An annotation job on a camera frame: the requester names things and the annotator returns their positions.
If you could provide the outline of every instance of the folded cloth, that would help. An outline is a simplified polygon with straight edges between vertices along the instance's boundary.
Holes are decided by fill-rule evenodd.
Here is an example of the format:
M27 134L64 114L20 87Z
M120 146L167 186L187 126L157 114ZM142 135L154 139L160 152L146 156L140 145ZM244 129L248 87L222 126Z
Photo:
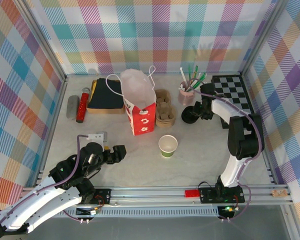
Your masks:
M121 94L121 84L119 81L108 80L109 87ZM96 81L95 89L88 104L90 109L122 109L124 107L123 97L113 93L106 85L105 78Z

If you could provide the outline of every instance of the red paper bag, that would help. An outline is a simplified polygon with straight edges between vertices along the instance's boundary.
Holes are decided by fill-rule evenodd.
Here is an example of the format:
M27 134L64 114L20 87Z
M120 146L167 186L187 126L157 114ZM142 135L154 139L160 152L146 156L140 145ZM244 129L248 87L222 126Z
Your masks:
M123 97L126 113L134 136L153 132L156 119L156 93L152 74L155 66L149 68L149 76L136 69L127 69L118 77L110 74L106 77L107 87ZM113 91L108 85L108 77L116 76L121 82L122 94Z

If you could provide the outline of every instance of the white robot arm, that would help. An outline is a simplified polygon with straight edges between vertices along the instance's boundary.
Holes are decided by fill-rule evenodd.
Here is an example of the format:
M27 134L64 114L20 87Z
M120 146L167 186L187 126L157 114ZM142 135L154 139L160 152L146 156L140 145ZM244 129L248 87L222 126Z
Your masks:
M211 85L204 84L203 86L201 92L206 91L207 94L215 94ZM224 172L218 178L215 191L208 189L207 194L205 193L208 196L205 197L207 203L228 201L228 199L233 198L234 191L240 191L241 188L237 183L240 169L243 164L246 164L246 159L255 156L259 149L256 134L253 127L249 125L249 121L221 100L203 96L202 103L196 102L195 106L187 107L181 117L187 123L194 123L198 118L212 119L214 114L219 115L229 125L228 149L230 158ZM251 114L250 117L262 136L260 116ZM70 180L62 185L51 186L63 181L71 174L77 158L76 155L72 155L59 162L50 171L49 176L28 195L13 206L0 211L0 239L12 240L16 239L17 236L17 239L22 240L27 233L32 232L45 220L62 210L79 203L89 202L94 197L95 188L86 177L95 170L100 170L103 164L119 163L126 155L126 149L123 145L114 146L113 150L113 153L110 153L110 150L105 150L103 141L88 143L80 150L77 170ZM28 196L31 198L22 203ZM11 209L19 204L22 205L11 213Z
M230 124L230 118L235 116L243 117L241 113L237 112L232 107L218 99L212 101L211 110L214 114L219 115L228 125ZM230 154L228 164L226 165L224 172L221 174L221 181L225 187L232 188L238 185L237 176L239 170L242 165L245 164L247 159L248 157L239 160L236 156Z
M126 149L124 145L118 145L113 147L113 152L105 150L106 132L86 137L93 142L81 148L79 155L59 162L31 192L0 211L0 240L22 240L62 210L93 199L96 190L87 176L99 171L103 164L119 163L125 157Z
M200 92L202 102L197 101L194 106L186 107L181 115L182 120L193 124L199 118L211 120L214 114L220 116L229 128L228 149L230 152L227 166L219 176L215 188L201 190L200 195L204 196L204 199L201 197L200 200L202 203L230 203L234 195L242 195L242 188L238 186L238 178L249 164L248 159L255 157L259 149L260 151L264 149L262 119L258 114L248 114L241 110L242 114L231 107L228 99L216 94L213 83L203 84Z

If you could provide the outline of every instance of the plaid backdrop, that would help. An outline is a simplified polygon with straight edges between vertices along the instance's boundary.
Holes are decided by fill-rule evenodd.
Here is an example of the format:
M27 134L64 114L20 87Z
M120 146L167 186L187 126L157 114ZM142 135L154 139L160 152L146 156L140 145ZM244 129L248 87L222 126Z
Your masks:
M61 80L12 0L0 0L0 209L33 178Z
M67 74L238 72L277 0L28 0Z
M300 0L290 0L246 76L266 147L300 219Z

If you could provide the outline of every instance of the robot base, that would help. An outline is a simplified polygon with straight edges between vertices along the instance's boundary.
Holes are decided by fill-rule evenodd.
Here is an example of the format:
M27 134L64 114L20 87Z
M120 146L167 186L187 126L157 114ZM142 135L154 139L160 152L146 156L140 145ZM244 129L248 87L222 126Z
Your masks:
M236 204L237 202L242 204L245 202L244 192L240 186L225 187L221 194L211 187L200 187L199 192L202 204Z

